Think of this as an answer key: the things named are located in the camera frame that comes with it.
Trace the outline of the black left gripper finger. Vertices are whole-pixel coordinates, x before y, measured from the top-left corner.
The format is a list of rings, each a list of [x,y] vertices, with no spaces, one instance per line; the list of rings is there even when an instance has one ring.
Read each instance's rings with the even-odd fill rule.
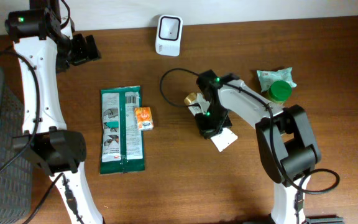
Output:
[[[71,40],[71,64],[81,65],[88,61],[88,49],[82,34],[76,34]]]
[[[101,53],[96,46],[96,41],[93,35],[88,35],[85,37],[87,43],[87,50],[88,50],[88,58],[90,60],[99,60],[101,59]]]

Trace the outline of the white tube with cork cap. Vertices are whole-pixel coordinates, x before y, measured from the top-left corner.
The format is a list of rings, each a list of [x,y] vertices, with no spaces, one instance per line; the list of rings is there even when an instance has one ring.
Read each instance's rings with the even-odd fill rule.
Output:
[[[189,107],[189,99],[188,96],[184,99],[185,105]],[[221,134],[218,134],[212,137],[210,140],[216,146],[219,152],[222,152],[230,146],[234,141],[238,139],[237,135],[235,135],[229,128],[224,128]]]

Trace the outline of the mint green wipes packet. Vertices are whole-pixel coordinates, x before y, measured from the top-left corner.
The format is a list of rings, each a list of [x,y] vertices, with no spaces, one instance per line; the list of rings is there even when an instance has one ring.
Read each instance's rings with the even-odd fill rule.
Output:
[[[267,91],[270,86],[276,81],[285,81],[287,82],[292,88],[295,88],[297,84],[292,79],[292,68],[284,68],[277,71],[263,71],[258,70],[257,76],[259,79],[261,92]]]

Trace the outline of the green lidded jar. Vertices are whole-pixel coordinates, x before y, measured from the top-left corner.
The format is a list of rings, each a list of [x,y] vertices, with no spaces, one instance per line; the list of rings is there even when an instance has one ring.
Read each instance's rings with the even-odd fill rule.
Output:
[[[275,81],[267,90],[267,98],[277,104],[284,104],[291,94],[292,87],[283,80]]]

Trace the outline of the small orange box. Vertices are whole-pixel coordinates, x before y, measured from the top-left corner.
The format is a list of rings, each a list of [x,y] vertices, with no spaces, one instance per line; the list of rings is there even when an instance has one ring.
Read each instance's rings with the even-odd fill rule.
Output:
[[[137,128],[140,131],[148,131],[154,128],[150,107],[138,107],[134,109]]]

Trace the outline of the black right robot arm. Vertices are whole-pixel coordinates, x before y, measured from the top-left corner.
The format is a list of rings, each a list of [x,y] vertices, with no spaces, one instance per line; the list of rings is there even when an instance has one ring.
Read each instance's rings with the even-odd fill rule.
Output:
[[[337,172],[332,186],[323,190],[306,188],[310,177],[319,172],[315,166],[321,151],[305,110],[276,104],[251,90],[235,74],[218,77],[212,70],[198,75],[201,90],[191,106],[200,110],[195,120],[200,134],[211,139],[232,126],[228,113],[236,113],[256,132],[260,160],[274,184],[274,205],[269,223],[343,223],[339,217],[305,217],[305,196],[321,195],[340,182]]]

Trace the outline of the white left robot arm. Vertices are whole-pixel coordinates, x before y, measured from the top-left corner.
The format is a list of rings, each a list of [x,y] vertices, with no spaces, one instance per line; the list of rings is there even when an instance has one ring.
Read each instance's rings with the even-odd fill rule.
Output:
[[[85,139],[67,129],[57,87],[58,73],[101,54],[92,35],[76,34],[72,19],[62,19],[60,3],[30,1],[28,10],[10,12],[5,21],[24,93],[22,135],[13,148],[51,178],[72,223],[104,223],[86,180]]]

